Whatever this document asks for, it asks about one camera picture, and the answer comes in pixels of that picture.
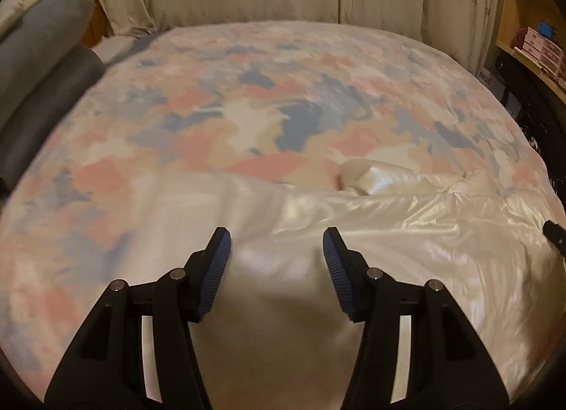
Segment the white shiny puffer jacket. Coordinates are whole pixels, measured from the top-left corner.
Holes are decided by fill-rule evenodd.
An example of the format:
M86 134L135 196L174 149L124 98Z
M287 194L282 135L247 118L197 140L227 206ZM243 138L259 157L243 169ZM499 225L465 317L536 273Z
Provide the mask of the white shiny puffer jacket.
M218 227L232 251L210 315L193 329L217 409L337 409L363 327L349 320L354 284L339 243L365 278L441 283L517 395L565 329L565 271L542 233L561 221L538 191L499 194L482 172L465 178L353 163L344 191L303 190L236 174L168 176L151 204L149 251L180 264Z

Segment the white printed box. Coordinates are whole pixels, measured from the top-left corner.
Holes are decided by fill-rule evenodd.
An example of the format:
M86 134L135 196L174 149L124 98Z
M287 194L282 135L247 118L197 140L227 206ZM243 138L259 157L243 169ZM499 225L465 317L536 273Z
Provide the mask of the white printed box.
M506 86L496 76L491 74L485 67L481 67L476 73L476 78L500 103L504 102Z

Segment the pink drawer organizer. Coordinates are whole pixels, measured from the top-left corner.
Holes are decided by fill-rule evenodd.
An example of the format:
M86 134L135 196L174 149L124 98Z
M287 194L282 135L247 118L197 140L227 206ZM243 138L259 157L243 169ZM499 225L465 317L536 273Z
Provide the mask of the pink drawer organizer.
M553 41L531 27L518 30L516 47L533 59L542 69L556 79L565 79L565 53Z

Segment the small blue toy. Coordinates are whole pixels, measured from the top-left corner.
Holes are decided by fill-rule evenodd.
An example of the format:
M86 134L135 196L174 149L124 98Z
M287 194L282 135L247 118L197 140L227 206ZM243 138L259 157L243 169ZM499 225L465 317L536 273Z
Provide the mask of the small blue toy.
M548 40L553 40L555 37L554 27L548 22L540 20L537 25L538 34L548 38Z

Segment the wooden shelf desk unit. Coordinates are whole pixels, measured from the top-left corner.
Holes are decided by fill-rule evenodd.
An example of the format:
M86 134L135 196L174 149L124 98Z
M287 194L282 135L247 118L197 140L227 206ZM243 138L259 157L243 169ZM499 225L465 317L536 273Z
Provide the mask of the wooden shelf desk unit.
M518 30L531 27L537 31L540 20L554 27L555 37L552 41L565 53L565 18L554 0L504 0L496 46L505 57L511 59L513 65L518 65L529 77L540 81L552 96L564 102L565 86L562 80L551 76L516 47L515 35Z

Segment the pastel cat-pattern bed blanket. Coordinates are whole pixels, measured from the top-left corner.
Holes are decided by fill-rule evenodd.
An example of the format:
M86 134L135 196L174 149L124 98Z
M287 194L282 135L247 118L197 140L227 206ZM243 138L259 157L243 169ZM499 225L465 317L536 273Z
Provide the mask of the pastel cat-pattern bed blanket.
M380 30L182 28L110 67L1 218L1 346L43 397L106 285L179 267L215 229L232 253L192 335L215 407L336 408L361 327L323 231L398 281L443 281L511 395L565 308L546 166L447 54Z

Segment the upper blue-grey rolled blanket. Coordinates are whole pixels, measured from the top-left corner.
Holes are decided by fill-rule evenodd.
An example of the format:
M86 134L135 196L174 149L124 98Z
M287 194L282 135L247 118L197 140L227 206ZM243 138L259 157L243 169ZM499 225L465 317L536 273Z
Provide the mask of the upper blue-grey rolled blanket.
M1 40L1 125L80 43L93 0L40 0Z

